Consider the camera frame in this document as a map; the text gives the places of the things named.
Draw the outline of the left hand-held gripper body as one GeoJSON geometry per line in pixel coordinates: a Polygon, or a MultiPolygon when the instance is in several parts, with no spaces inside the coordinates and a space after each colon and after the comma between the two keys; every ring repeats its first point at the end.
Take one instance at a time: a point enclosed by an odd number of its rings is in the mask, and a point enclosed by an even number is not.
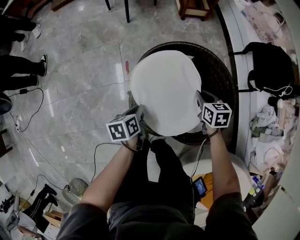
{"type": "Polygon", "coordinates": [[[143,120],[143,110],[143,105],[136,105],[106,124],[113,143],[128,141],[141,133],[140,124],[143,120]]]}

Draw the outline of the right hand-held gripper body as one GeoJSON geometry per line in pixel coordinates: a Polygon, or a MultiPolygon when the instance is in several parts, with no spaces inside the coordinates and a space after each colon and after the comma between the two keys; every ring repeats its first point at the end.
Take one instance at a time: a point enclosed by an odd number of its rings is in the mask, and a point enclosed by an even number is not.
{"type": "Polygon", "coordinates": [[[202,133],[207,134],[206,125],[210,128],[227,128],[232,110],[227,103],[207,91],[196,91],[197,116],[202,124],[202,133]]]}

